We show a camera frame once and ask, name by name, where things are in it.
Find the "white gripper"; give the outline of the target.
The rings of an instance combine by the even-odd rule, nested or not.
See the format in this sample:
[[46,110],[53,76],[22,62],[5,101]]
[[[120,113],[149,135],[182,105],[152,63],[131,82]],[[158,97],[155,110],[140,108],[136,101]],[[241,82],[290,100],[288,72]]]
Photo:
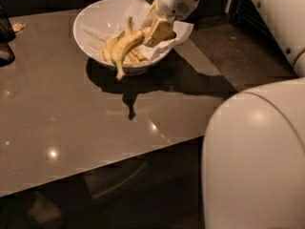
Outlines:
[[176,20],[184,20],[197,5],[198,0],[154,0],[141,25],[145,35],[143,45],[153,48],[163,41],[176,37],[173,23],[166,18],[158,18],[159,11]]

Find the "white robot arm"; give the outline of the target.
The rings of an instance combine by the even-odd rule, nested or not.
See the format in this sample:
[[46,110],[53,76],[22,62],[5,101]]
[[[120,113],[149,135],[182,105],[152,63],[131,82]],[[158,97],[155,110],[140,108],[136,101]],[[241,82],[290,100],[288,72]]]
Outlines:
[[205,229],[305,229],[305,0],[252,0],[293,80],[235,94],[202,151]]

